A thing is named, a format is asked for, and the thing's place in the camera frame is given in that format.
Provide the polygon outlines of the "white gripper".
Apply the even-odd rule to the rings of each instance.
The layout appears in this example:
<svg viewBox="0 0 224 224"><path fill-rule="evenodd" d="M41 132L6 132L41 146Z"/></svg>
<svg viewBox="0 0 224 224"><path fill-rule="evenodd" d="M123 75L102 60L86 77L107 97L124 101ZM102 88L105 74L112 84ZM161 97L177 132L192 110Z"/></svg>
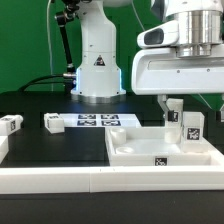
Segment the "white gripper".
<svg viewBox="0 0 224 224"><path fill-rule="evenodd" d="M162 94L223 93L220 121L224 122L224 44L205 57L177 58L175 48L139 51L132 65L132 90L137 95L158 95L168 120L167 96Z"/></svg>

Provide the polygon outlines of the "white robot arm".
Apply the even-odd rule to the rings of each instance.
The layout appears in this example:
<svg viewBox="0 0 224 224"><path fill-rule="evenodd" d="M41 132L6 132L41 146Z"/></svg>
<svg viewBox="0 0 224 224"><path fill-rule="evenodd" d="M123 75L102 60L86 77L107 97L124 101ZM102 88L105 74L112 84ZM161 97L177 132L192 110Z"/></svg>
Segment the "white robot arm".
<svg viewBox="0 0 224 224"><path fill-rule="evenodd" d="M125 93L116 64L116 28L103 8L130 1L80 3L82 63L74 96L97 103ZM152 0L151 10L163 23L138 35L131 87L137 95L155 95L173 121L169 94L224 93L224 0Z"/></svg>

